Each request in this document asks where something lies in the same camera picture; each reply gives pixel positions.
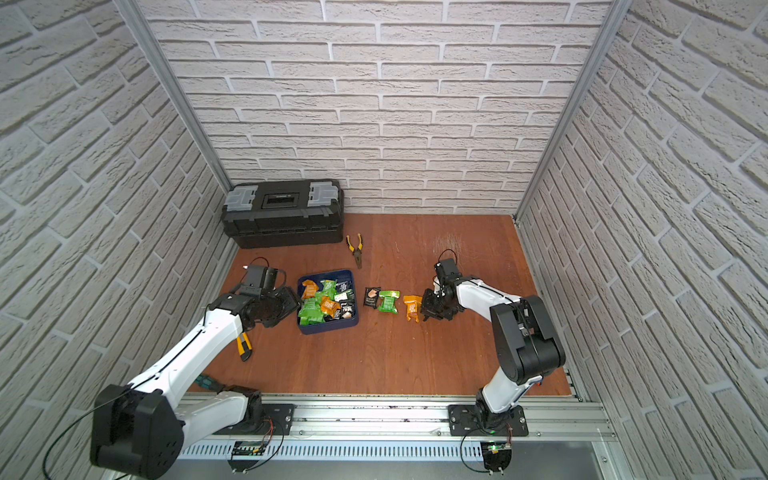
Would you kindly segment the orange cookie packet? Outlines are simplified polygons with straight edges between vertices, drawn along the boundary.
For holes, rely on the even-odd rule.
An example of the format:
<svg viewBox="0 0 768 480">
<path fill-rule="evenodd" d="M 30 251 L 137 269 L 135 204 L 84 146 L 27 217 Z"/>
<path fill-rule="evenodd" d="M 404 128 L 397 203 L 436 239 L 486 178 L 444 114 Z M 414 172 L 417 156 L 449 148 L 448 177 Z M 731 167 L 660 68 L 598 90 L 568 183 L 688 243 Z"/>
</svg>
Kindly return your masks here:
<svg viewBox="0 0 768 480">
<path fill-rule="evenodd" d="M 417 295 L 406 295 L 403 297 L 406 308 L 406 319 L 419 323 L 421 319 L 422 297 Z"/>
</svg>

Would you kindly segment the dark blue storage box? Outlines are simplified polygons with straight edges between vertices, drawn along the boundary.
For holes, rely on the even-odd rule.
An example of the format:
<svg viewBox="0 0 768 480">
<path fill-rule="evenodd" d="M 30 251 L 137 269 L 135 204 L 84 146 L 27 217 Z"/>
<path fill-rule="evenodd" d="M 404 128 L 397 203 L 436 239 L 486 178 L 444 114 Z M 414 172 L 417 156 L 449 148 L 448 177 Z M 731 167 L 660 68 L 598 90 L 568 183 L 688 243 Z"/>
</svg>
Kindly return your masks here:
<svg viewBox="0 0 768 480">
<path fill-rule="evenodd" d="M 357 293 L 351 270 L 337 270 L 301 277 L 298 327 L 312 335 L 356 326 L 359 322 Z"/>
</svg>

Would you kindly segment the green cookie packet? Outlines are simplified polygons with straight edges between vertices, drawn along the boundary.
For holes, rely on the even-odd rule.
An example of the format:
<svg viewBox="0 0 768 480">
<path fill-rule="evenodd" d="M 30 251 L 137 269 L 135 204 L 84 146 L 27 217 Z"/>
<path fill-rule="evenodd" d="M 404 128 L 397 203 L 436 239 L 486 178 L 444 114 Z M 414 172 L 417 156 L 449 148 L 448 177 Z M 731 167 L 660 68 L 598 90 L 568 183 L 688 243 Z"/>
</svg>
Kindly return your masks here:
<svg viewBox="0 0 768 480">
<path fill-rule="evenodd" d="M 377 310 L 382 313 L 397 314 L 396 302 L 400 298 L 397 290 L 382 290 L 379 292 L 380 303 Z"/>
</svg>

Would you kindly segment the black cookie packet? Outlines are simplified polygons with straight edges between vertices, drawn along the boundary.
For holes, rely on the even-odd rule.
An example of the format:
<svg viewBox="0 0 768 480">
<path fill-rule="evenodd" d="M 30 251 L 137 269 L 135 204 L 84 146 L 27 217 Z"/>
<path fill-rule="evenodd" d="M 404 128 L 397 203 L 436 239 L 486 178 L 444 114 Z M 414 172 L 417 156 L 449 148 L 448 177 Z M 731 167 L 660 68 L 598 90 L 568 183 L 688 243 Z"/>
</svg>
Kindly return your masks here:
<svg viewBox="0 0 768 480">
<path fill-rule="evenodd" d="M 380 299 L 380 287 L 367 287 L 364 295 L 364 305 L 366 307 L 377 309 Z"/>
</svg>

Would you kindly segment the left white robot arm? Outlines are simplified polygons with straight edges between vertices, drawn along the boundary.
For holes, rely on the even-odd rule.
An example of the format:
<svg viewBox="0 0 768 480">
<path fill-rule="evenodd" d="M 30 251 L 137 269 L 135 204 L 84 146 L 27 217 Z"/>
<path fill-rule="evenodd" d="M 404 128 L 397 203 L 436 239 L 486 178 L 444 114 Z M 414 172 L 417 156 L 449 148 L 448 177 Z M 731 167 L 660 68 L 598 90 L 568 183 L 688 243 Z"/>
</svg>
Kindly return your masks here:
<svg viewBox="0 0 768 480">
<path fill-rule="evenodd" d="M 245 288 L 221 295 L 202 320 L 160 360 L 126 385 L 109 385 L 97 396 L 90 462 L 108 470 L 158 479 L 181 451 L 233 425 L 252 431 L 266 426 L 260 394 L 226 386 L 213 398 L 180 402 L 210 362 L 257 325 L 273 327 L 300 307 L 289 287 Z"/>
</svg>

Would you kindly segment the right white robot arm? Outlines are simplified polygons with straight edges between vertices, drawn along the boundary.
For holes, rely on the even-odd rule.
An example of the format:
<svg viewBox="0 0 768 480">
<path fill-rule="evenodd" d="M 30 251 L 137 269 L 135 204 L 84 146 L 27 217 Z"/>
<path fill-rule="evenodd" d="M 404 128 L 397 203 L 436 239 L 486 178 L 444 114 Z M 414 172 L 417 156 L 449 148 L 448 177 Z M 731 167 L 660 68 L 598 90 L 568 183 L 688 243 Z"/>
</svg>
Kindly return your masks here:
<svg viewBox="0 0 768 480">
<path fill-rule="evenodd" d="M 491 323 L 499 368 L 480 390 L 480 410 L 502 414 L 562 367 L 566 352 L 541 298 L 498 290 L 478 278 L 435 280 L 422 296 L 426 318 L 451 320 L 470 310 Z"/>
</svg>

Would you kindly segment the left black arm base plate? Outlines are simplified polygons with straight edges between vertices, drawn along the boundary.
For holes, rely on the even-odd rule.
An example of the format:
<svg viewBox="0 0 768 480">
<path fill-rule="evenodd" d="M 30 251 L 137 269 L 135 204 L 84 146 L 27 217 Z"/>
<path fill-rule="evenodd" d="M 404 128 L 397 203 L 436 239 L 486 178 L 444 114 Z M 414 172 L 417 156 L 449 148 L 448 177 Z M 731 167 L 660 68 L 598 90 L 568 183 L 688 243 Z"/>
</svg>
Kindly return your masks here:
<svg viewBox="0 0 768 480">
<path fill-rule="evenodd" d="M 215 432 L 216 436 L 223 435 L 267 435 L 270 428 L 275 429 L 277 436 L 289 435 L 292 428 L 295 404 L 267 403 L 260 410 L 260 417 L 245 419 L 235 425 L 224 427 Z"/>
</svg>

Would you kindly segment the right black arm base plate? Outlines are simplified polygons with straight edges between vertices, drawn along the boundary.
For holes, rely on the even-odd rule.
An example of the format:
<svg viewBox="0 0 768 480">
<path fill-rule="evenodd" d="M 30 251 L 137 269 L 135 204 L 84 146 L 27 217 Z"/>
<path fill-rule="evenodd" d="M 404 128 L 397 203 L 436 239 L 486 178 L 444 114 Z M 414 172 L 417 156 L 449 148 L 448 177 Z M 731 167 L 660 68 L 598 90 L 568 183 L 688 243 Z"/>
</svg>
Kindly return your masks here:
<svg viewBox="0 0 768 480">
<path fill-rule="evenodd" d="M 529 430 L 523 408 L 518 405 L 502 413 L 493 413 L 480 405 L 450 404 L 447 407 L 450 434 L 498 437 L 527 437 Z"/>
</svg>

